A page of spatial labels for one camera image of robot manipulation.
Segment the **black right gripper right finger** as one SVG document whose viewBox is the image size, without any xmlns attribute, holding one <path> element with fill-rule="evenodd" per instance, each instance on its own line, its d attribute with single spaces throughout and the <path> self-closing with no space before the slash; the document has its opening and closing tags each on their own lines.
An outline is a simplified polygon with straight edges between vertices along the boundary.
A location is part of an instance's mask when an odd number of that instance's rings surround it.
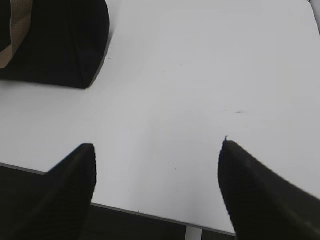
<svg viewBox="0 0 320 240">
<path fill-rule="evenodd" d="M 225 139 L 218 184 L 238 240 L 318 240 L 320 200 Z"/>
</svg>

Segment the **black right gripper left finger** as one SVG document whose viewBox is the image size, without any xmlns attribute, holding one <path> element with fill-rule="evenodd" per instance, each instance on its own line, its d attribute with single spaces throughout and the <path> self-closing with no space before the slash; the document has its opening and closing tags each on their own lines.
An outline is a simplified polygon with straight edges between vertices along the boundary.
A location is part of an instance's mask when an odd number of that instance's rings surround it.
<svg viewBox="0 0 320 240">
<path fill-rule="evenodd" d="M 95 147 L 78 146 L 19 196 L 16 240 L 77 240 L 97 183 Z"/>
</svg>

